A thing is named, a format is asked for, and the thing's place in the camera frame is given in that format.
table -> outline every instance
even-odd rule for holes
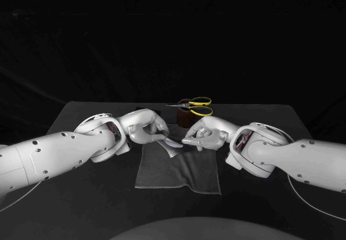
[[[163,103],[76,102],[64,105],[46,134],[73,131],[92,115],[113,117],[150,108],[175,123],[175,108]],[[213,116],[237,126],[265,123],[294,140],[310,133],[288,105],[212,104]],[[222,195],[194,193],[187,186],[170,189],[134,188],[141,145],[103,162],[89,160],[75,170],[41,182],[24,199],[0,213],[1,239],[108,240],[150,222],[180,217],[220,217],[272,227],[302,239],[343,239],[346,222],[311,209],[297,197],[285,173],[275,168],[268,178],[255,177],[226,163],[227,144],[216,151]],[[346,217],[344,195],[292,180],[304,199],[321,210]],[[15,200],[31,186],[7,195]]]

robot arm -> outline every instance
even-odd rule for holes
[[[206,129],[212,134],[200,135]],[[310,139],[289,143],[281,133],[261,123],[237,127],[206,116],[191,126],[181,142],[214,150],[227,142],[225,161],[237,170],[243,168],[266,178],[278,167],[297,181],[346,193],[346,145]]]
[[[150,133],[142,127],[150,125]],[[0,197],[21,187],[41,182],[79,167],[129,151],[129,139],[138,143],[164,140],[158,130],[168,128],[155,112],[141,109],[113,118],[111,114],[89,117],[73,132],[64,131],[0,145]]]

towel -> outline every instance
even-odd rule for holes
[[[181,140],[187,128],[167,124],[170,137]],[[188,186],[199,194],[222,194],[217,175],[214,150],[204,149],[184,152],[170,158],[168,153],[157,142],[141,147],[137,189],[180,188]]]

